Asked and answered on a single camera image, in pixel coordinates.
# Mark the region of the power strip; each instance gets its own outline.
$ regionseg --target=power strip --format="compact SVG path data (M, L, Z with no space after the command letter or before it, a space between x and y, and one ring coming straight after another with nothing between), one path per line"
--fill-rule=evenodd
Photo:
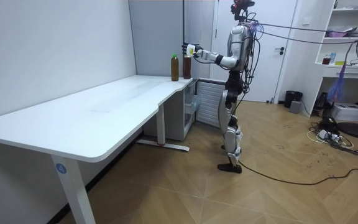
M341 137L339 135L329 133L326 130L321 130L318 133L318 137L323 140L330 138L331 140L336 141L336 142L339 142L339 140L341 140Z

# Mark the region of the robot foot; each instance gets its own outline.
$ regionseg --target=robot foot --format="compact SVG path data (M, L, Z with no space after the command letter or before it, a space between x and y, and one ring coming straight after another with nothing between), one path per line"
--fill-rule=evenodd
M240 165L236 165L235 167L231 164L219 164L218 165L218 169L224 172L233 172L236 174L241 174L242 173L242 168Z

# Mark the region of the plastic bottle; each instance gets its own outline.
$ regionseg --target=plastic bottle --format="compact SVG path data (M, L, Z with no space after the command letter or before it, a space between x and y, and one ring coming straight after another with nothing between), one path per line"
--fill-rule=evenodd
M183 59L183 78L191 78L191 57L187 55Z
M172 81L179 81L179 59L176 54L171 59L171 78Z

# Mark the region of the white wall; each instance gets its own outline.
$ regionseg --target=white wall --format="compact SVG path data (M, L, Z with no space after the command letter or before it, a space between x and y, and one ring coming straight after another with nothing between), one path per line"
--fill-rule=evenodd
M0 115L134 74L126 0L0 0ZM80 163L84 181L114 156ZM47 223L66 202L49 155L0 144L0 224Z
M138 75L171 76L172 54L182 76L182 1L129 1Z
M185 42L212 49L214 1L185 1ZM193 78L209 78L209 65L191 62Z
M0 115L135 75L128 3L0 0Z
M329 5L326 0L298 0L295 9L295 16L292 27L306 29L325 29L326 24L321 20L324 5ZM304 26L303 19L310 17L310 25ZM313 42L321 42L322 34L320 32L310 32L302 30L291 30L290 38L299 40L308 40ZM284 66L279 79L281 89L278 92L277 100L284 100L287 90L301 90L301 77L307 72L310 62L315 62L319 50L318 44L307 44L290 40L284 59Z

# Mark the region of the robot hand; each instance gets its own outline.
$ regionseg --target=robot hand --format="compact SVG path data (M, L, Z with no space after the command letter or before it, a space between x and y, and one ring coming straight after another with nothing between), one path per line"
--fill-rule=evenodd
M183 50L183 54L188 55L190 57L198 58L199 55L197 52L199 50L204 50L202 47L200 47L198 44L189 44L184 42L181 46Z

